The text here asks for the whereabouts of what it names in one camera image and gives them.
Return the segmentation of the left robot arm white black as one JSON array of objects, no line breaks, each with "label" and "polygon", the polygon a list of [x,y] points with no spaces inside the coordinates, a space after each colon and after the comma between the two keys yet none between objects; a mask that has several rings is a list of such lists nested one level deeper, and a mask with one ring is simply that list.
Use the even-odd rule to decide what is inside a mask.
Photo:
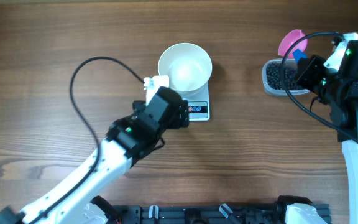
[{"label": "left robot arm white black", "polygon": [[160,149],[158,142],[166,130],[189,125],[188,102],[170,88],[160,87],[149,101],[132,105],[133,114],[114,121],[84,163],[21,211],[2,209],[0,223],[90,221],[89,214],[80,214],[105,186]]}]

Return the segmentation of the white digital kitchen scale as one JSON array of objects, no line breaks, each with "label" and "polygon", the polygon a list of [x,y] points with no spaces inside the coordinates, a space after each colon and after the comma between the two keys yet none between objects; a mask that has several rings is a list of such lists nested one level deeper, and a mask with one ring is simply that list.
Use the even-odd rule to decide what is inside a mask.
[{"label": "white digital kitchen scale", "polygon": [[176,92],[183,100],[188,101],[189,120],[190,122],[208,121],[210,119],[210,103],[208,83],[194,91]]}]

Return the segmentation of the clear plastic container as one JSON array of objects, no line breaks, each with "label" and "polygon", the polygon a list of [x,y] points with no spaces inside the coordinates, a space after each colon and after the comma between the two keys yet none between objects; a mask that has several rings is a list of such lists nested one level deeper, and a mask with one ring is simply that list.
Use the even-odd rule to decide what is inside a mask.
[{"label": "clear plastic container", "polygon": [[[262,83],[264,91],[272,96],[287,96],[280,76],[281,59],[269,60],[262,68]],[[297,74],[297,64],[294,59],[287,59],[283,66],[283,81],[288,91],[292,95],[305,95],[310,91],[302,89],[296,83],[295,75]]]}]

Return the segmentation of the white bowl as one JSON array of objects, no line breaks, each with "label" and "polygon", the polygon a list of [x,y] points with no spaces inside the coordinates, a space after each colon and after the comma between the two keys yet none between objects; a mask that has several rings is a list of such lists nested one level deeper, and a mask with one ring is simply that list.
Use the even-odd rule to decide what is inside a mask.
[{"label": "white bowl", "polygon": [[194,95],[208,83],[213,63],[208,53],[192,43],[179,43],[167,48],[157,66],[160,76],[169,78],[169,87],[181,95]]}]

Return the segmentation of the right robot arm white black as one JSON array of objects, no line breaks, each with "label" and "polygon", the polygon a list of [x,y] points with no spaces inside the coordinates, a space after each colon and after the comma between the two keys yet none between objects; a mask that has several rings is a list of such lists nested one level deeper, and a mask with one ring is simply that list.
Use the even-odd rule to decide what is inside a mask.
[{"label": "right robot arm white black", "polygon": [[297,63],[296,82],[331,109],[349,181],[349,221],[358,223],[358,40],[336,44],[329,59],[289,49]]}]

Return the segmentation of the black beans in container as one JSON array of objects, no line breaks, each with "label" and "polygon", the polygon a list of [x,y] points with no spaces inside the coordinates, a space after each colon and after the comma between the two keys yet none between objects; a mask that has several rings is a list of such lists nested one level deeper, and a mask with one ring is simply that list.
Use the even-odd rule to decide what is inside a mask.
[{"label": "black beans in container", "polygon": [[[284,82],[285,86],[289,90],[301,90],[302,87],[297,84],[295,80],[295,75],[297,74],[297,69],[289,66],[284,66]],[[280,63],[274,62],[270,63],[266,67],[266,76],[268,85],[275,90],[283,90],[281,78],[280,78]]]}]

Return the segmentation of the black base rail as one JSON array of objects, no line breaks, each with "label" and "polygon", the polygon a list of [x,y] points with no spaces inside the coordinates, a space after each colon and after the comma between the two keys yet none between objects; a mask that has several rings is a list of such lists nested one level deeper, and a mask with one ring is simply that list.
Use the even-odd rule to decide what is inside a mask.
[{"label": "black base rail", "polygon": [[[279,215],[272,204],[243,205],[229,207],[233,217],[239,223],[283,223],[283,215]],[[159,207],[158,217],[150,215],[150,207],[114,205],[113,211],[119,215],[118,223],[155,224],[155,223],[194,223],[196,220],[205,223],[231,223],[218,206],[213,207]]]}]

